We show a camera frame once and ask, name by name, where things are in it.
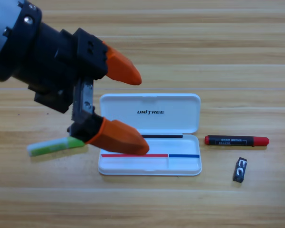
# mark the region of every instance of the black eraser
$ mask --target black eraser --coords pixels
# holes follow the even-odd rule
[[[236,163],[236,167],[234,169],[234,173],[233,173],[233,181],[242,183],[244,180],[244,176],[245,176],[245,171],[246,171],[246,167],[247,167],[247,159],[245,158],[239,158],[237,163]]]

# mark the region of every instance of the screw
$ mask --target screw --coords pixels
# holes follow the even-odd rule
[[[34,23],[33,19],[31,17],[25,17],[24,18],[24,23],[28,24],[28,25],[32,25]]]
[[[34,6],[33,4],[29,4],[28,7],[30,7],[32,10],[36,11],[37,10],[37,7]]]
[[[10,32],[11,32],[11,29],[10,29],[9,27],[6,27],[6,28],[4,29],[3,35],[4,35],[5,37],[8,37],[8,36],[10,35]]]
[[[91,104],[89,103],[89,102],[85,102],[85,106],[86,106],[86,108],[88,108],[88,109],[90,109],[91,108]]]
[[[22,8],[22,7],[23,7],[23,3],[18,1],[17,6],[19,6],[20,8]]]

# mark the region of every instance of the open box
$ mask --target open box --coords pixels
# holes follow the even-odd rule
[[[101,115],[119,120],[145,136],[146,156],[100,151],[98,170],[104,175],[200,174],[202,163],[196,132],[200,97],[196,94],[106,94],[100,98]]]

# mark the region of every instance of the green marker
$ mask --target green marker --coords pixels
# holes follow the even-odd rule
[[[38,142],[27,146],[27,151],[31,157],[66,150],[75,147],[85,146],[85,143],[73,137],[64,137],[45,142]]]

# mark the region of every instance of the black stripe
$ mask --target black stripe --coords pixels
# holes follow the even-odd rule
[[[181,134],[143,134],[144,138],[182,138]]]

